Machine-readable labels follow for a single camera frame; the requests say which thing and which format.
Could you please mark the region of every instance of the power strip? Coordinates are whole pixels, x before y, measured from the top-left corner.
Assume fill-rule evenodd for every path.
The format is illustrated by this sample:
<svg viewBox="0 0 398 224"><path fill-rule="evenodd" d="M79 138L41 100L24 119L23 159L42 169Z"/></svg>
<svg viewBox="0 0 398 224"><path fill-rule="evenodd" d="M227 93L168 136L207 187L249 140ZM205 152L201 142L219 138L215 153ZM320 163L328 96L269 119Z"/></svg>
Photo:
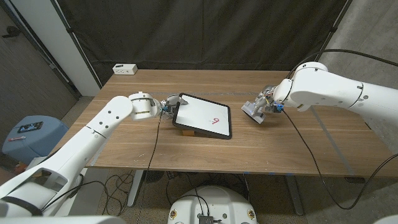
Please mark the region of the power strip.
<svg viewBox="0 0 398 224"><path fill-rule="evenodd" d="M116 64L112 68L117 75L134 75L137 72L136 64Z"/></svg>

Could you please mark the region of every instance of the white door frame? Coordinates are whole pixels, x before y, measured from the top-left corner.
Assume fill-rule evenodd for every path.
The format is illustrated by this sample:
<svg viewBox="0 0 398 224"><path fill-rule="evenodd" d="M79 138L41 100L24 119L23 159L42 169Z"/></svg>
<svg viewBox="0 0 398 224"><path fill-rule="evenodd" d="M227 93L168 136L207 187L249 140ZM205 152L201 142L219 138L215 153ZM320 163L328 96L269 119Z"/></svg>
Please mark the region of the white door frame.
<svg viewBox="0 0 398 224"><path fill-rule="evenodd" d="M10 0L83 96L95 96L102 84L48 0Z"/></svg>

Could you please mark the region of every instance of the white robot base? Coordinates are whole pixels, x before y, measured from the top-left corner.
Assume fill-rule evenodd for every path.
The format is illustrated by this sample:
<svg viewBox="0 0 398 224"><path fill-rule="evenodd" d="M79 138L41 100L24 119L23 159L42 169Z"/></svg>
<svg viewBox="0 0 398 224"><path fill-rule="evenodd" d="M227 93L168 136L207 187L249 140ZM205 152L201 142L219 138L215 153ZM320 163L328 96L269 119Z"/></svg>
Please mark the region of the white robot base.
<svg viewBox="0 0 398 224"><path fill-rule="evenodd" d="M208 209L205 200L196 197L195 189L192 189L174 202L170 209L168 224L257 224L253 206L235 191L226 187L209 185L198 187L197 192L198 196L206 200L210 217L207 217Z"/></svg>

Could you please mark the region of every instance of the wooden table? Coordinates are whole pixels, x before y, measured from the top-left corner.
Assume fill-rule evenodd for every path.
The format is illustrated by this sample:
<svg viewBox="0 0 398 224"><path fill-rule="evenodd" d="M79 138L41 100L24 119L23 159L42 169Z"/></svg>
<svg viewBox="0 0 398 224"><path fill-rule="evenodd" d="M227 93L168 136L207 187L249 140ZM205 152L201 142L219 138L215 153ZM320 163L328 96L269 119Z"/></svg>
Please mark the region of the wooden table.
<svg viewBox="0 0 398 224"><path fill-rule="evenodd" d="M287 72L139 70L135 75L113 75L67 134L64 145L114 96L138 91L160 100L188 93L231 107L231 140L182 136L171 120L160 124L151 170L318 175L308 149L283 113L269 114L262 124L241 107L253 101L266 84L278 85ZM392 152L350 111L316 106L306 112L286 108L312 149L323 174L370 176ZM146 169L154 149L158 118L133 122L126 118L105 148L88 167ZM388 163L377 176L397 177L398 161Z"/></svg>

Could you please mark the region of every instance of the black curtain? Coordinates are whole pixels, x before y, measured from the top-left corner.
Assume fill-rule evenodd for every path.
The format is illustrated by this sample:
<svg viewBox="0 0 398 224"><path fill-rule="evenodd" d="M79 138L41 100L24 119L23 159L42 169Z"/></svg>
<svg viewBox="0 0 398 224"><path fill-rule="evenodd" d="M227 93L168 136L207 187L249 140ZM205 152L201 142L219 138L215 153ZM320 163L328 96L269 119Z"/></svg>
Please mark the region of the black curtain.
<svg viewBox="0 0 398 224"><path fill-rule="evenodd" d="M290 70L321 49L345 2L58 0L103 84L115 63Z"/></svg>

